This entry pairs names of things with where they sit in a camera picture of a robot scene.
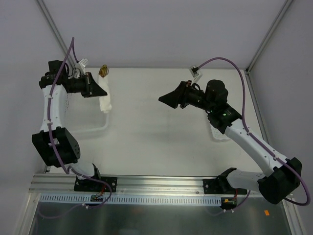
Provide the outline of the iridescent gold spoon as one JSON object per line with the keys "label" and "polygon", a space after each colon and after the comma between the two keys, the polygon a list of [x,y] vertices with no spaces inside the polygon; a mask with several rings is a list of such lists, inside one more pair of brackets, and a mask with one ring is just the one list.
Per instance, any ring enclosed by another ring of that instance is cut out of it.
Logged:
{"label": "iridescent gold spoon", "polygon": [[109,68],[108,68],[108,66],[107,66],[107,65],[103,65],[103,66],[100,68],[100,70],[99,70],[99,72],[98,72],[98,75],[99,75],[100,77],[104,78],[104,77],[106,77],[106,76],[108,75],[108,73],[109,73]]}

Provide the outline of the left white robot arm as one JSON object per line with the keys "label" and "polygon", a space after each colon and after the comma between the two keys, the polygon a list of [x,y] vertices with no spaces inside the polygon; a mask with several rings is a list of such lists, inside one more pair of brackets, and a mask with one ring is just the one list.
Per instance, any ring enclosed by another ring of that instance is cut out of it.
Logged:
{"label": "left white robot arm", "polygon": [[80,160],[79,143],[65,126],[66,98],[70,94],[102,98],[108,96],[109,91],[88,71],[78,77],[71,76],[65,61],[49,61],[48,67],[39,81],[44,95],[43,122],[39,132],[32,135],[32,143],[46,166],[62,168],[66,174],[73,172],[85,180],[90,190],[97,191],[102,186],[99,170],[95,164]]}

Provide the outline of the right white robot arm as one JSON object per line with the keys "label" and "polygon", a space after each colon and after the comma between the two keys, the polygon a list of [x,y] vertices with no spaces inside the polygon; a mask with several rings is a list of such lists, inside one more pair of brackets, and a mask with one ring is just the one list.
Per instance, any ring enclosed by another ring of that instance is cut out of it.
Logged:
{"label": "right white robot arm", "polygon": [[182,81],[158,100],[174,109],[191,105],[204,110],[210,124],[236,142],[259,166],[261,172],[229,168],[220,174],[218,186],[223,193],[242,188],[256,191],[268,202],[278,204],[302,184],[302,164],[259,139],[244,123],[243,116],[227,103],[227,96],[228,90],[220,80],[210,80],[205,91],[191,81]]}

